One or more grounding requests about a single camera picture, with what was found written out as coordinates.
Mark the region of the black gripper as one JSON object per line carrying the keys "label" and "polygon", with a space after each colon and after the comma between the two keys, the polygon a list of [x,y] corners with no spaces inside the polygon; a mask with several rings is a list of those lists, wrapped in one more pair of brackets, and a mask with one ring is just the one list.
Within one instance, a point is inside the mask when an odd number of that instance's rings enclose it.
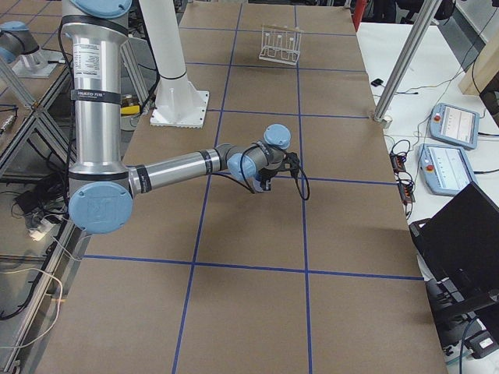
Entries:
{"label": "black gripper", "polygon": [[272,177],[270,175],[259,174],[259,184],[262,191],[271,191],[271,179]]}

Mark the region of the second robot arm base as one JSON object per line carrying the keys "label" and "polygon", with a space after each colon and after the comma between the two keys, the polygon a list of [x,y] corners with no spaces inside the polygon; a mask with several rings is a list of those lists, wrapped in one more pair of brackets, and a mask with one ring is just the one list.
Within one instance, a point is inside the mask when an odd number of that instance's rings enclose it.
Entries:
{"label": "second robot arm base", "polygon": [[47,79],[58,63],[63,60],[59,51],[42,49],[27,25],[20,21],[8,21],[1,25],[1,58],[12,64],[20,78]]}

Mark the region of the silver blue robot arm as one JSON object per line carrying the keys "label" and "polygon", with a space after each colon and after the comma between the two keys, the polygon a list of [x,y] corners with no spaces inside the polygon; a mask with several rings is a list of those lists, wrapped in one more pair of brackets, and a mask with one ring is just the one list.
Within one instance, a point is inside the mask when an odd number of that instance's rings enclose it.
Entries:
{"label": "silver blue robot arm", "polygon": [[[128,39],[129,1],[65,1],[61,34],[73,43],[71,98],[76,120],[76,162],[69,168],[69,216],[90,234],[123,227],[133,199],[153,189],[227,170],[240,181],[271,179],[292,166],[290,131],[266,128],[248,147],[222,144],[155,164],[128,166],[120,156],[121,50]],[[199,128],[209,94],[189,81],[175,8],[142,1],[140,11],[159,76],[153,125]]]}

